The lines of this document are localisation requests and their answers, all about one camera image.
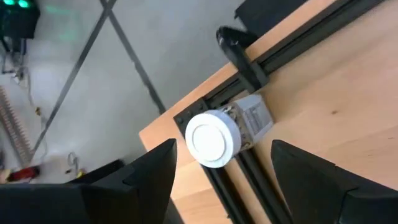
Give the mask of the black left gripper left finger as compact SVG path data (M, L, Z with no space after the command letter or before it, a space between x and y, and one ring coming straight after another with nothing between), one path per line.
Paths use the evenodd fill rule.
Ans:
M107 174L65 184L0 185L0 224L169 224L177 142Z

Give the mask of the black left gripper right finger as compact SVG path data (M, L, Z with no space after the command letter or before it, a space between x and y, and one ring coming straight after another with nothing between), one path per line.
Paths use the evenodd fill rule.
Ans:
M271 159L294 224L398 224L398 191L282 140Z

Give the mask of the white-lid bagel seasoning jar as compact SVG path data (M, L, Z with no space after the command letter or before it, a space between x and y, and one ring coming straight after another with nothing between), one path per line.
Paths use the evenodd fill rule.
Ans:
M263 97L253 94L194 116L187 124L185 142L201 165L220 168L257 144L273 125Z

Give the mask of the red floor object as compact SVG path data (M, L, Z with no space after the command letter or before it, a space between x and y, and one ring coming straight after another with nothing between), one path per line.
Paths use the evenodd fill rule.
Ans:
M19 171L11 172L7 177L8 182L17 182L20 180L34 179L40 175L38 166L27 167Z

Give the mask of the white ribbed strip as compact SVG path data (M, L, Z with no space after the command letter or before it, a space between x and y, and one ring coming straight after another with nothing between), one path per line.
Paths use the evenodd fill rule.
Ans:
M28 167L34 156L30 141L9 101L6 90L0 85L0 122L16 152L21 166Z

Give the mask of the black table clamp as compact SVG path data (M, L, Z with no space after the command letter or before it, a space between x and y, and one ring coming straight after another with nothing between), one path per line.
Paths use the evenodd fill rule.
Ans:
M252 61L246 49L257 40L253 33L221 26L216 31L221 50L238 70L239 81L248 92L253 93L268 84L269 77L256 61Z

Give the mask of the black device with green lights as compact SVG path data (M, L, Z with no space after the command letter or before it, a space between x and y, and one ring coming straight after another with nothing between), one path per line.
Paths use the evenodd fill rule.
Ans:
M36 0L0 0L0 35L33 39L39 17Z

